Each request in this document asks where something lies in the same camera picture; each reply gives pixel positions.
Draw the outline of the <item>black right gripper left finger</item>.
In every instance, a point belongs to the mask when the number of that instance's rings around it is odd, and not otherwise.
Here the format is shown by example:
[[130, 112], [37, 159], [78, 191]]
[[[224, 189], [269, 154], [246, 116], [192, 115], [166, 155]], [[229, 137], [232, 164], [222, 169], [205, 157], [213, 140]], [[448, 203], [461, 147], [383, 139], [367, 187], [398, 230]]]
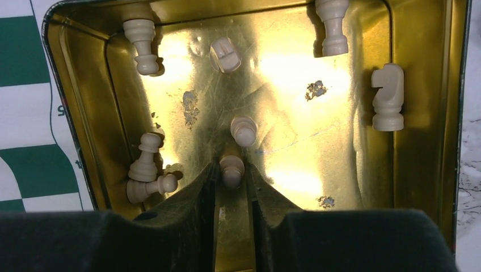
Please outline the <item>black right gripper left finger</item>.
[[2, 212], [2, 271], [213, 271], [218, 163], [133, 220], [107, 211]]

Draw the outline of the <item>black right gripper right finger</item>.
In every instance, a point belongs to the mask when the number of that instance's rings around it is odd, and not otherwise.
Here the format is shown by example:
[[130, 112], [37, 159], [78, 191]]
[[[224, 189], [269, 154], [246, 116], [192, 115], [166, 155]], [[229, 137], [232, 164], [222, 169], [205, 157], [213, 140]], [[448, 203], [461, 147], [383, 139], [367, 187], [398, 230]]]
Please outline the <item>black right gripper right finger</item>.
[[456, 271], [419, 210], [306, 211], [246, 166], [257, 271]]

